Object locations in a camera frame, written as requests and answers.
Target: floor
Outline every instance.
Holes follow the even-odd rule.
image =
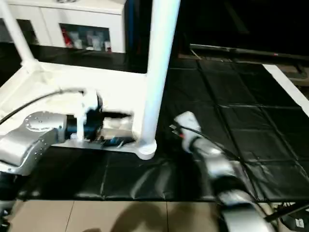
[[[18,202],[9,231],[216,232],[214,207],[213,203]]]

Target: robotic arm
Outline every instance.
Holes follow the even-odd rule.
[[[221,207],[227,230],[230,232],[273,232],[255,207],[253,197],[238,178],[224,151],[200,133],[200,126],[191,112],[175,118],[171,125],[183,138],[183,149],[205,164],[204,175],[208,176],[214,196]]]
[[[105,118],[119,120],[130,115],[104,112],[100,97],[96,93],[94,96],[92,94],[92,101],[94,102],[91,105],[95,107],[86,108],[84,115],[82,111],[77,116],[35,112],[27,116],[18,128],[0,138],[0,232],[9,228],[5,216],[10,214],[25,177],[31,174],[51,145],[61,144],[72,138],[78,141],[80,131],[83,140],[97,142],[102,146],[119,146],[134,141],[133,137],[128,138],[127,134],[121,137],[119,132],[116,136],[102,133]]]

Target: white strip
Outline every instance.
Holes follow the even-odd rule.
[[[263,66],[309,117],[309,101],[299,91],[299,89],[289,80],[289,78],[286,77],[286,75],[276,65],[263,64]]]

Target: white cabinet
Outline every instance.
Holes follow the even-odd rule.
[[[30,44],[125,53],[126,0],[8,0]],[[0,12],[0,42],[9,42]]]
[[[13,16],[18,20],[19,25],[23,29],[26,39],[33,36],[39,45],[51,46],[51,40],[47,31],[42,13],[39,7],[10,5]],[[10,36],[5,28],[0,11],[0,42],[8,42]]]
[[[87,32],[91,31],[92,34],[89,37],[98,37],[98,34],[103,34],[105,39],[99,36],[98,42],[110,41],[112,52],[125,52],[125,30],[122,15],[54,8],[41,8],[41,10],[53,46],[66,46],[62,31],[64,29],[69,37],[72,37],[70,33],[77,33],[79,40],[83,42],[83,48],[92,46],[92,38],[88,38],[88,41],[85,38]]]

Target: black mat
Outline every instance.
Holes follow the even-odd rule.
[[[31,47],[40,61],[146,72],[147,58]],[[19,67],[0,44],[4,83]],[[309,199],[309,118],[262,65],[170,61],[151,160],[134,154],[50,148],[20,192],[21,199],[212,201],[200,162],[171,133],[173,118],[192,111],[202,131],[229,157],[257,201]]]

